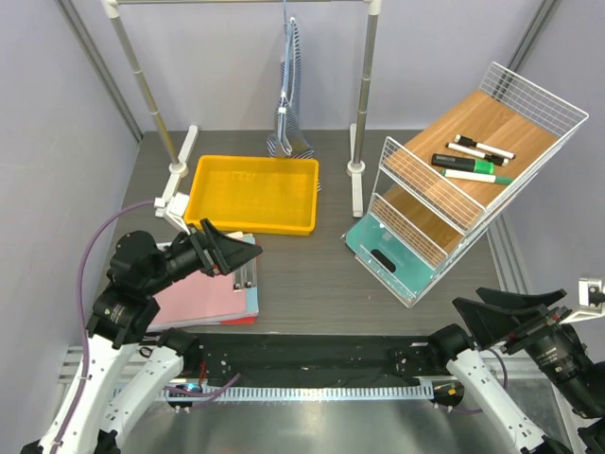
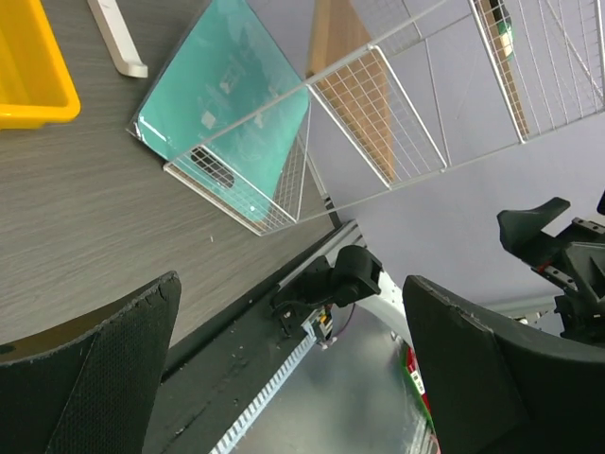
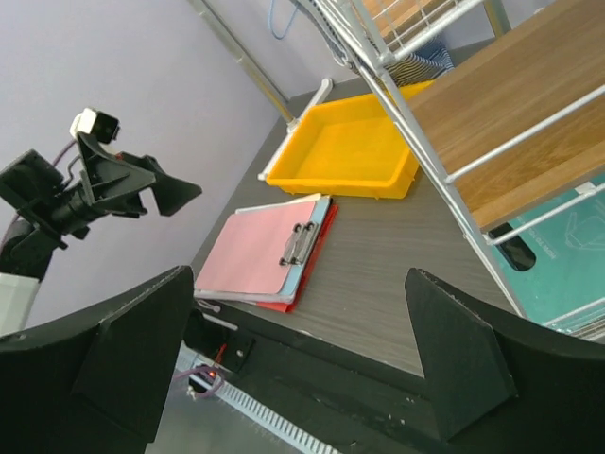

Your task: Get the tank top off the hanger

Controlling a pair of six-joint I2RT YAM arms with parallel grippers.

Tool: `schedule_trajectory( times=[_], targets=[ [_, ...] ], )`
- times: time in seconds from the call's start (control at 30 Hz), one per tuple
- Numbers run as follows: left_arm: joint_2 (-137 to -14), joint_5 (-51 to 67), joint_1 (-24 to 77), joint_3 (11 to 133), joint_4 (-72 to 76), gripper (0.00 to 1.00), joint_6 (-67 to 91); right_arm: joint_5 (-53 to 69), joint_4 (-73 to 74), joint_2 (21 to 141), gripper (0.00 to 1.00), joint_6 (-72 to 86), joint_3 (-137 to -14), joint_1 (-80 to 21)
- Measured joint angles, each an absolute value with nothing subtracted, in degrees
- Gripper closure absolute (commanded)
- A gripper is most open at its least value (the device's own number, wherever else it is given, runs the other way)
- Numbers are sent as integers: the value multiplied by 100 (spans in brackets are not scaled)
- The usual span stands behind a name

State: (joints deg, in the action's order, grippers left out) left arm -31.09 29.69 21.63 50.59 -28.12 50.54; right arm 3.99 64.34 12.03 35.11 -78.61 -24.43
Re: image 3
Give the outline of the blue white striped tank top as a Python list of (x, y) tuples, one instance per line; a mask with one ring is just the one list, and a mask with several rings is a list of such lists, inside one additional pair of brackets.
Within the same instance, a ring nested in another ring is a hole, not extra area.
[[(307, 19), (315, 26), (336, 63), (359, 75), (358, 69), (346, 56), (344, 44), (325, 19), (316, 1), (295, 1)], [(450, 53), (439, 38), (433, 38), (407, 57), (387, 65), (387, 71), (398, 87), (436, 79), (455, 68)]]

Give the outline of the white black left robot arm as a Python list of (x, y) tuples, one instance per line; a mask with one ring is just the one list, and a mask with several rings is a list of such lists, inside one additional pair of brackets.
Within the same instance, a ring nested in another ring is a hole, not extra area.
[(139, 218), (147, 213), (140, 194), (151, 190), (159, 213), (171, 217), (198, 197), (199, 185), (168, 175), (157, 160), (126, 152), (111, 154), (90, 133), (75, 143), (82, 164), (76, 183), (32, 149), (1, 173), (1, 198), (18, 219), (1, 243), (1, 331), (11, 334), (28, 312), (65, 236), (84, 239), (92, 222), (106, 216)]

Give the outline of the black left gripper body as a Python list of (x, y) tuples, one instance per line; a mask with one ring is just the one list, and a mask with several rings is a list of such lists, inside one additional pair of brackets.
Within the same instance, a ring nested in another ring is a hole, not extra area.
[[(143, 169), (142, 157), (126, 152), (116, 158)], [(55, 250), (66, 247), (62, 238), (86, 237), (89, 225), (106, 216), (139, 218), (144, 208), (94, 208), (86, 199), (80, 172), (76, 183), (65, 180), (38, 152), (31, 150), (1, 172), (1, 198), (18, 219), (8, 227), (3, 250)]]

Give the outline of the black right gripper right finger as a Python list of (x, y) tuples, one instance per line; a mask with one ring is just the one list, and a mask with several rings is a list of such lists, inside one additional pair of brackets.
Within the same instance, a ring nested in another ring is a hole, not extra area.
[(420, 269), (406, 302), (441, 440), (453, 453), (601, 453), (604, 347)]

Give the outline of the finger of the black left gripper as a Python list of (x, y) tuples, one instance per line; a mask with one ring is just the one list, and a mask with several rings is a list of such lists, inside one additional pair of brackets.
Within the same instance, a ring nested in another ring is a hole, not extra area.
[(139, 193), (155, 182), (151, 172), (111, 155), (91, 134), (78, 132), (77, 141), (87, 202), (94, 208), (143, 208)]
[(142, 161), (143, 167), (154, 174), (155, 183), (151, 185), (151, 190), (161, 216), (175, 215), (189, 201), (202, 194), (199, 185), (168, 175), (155, 158), (146, 155)]

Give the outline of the light blue wire hanger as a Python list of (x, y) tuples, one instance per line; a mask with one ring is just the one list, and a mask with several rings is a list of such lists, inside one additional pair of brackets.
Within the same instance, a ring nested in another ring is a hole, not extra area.
[(298, 1), (270, 0), (268, 2), (267, 27), (277, 41), (284, 40), (298, 16)]

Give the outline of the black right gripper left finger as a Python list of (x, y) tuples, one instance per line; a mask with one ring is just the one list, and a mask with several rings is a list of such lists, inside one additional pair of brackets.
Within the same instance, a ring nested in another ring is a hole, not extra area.
[(4, 453), (143, 453), (154, 442), (193, 306), (178, 266), (1, 339)]

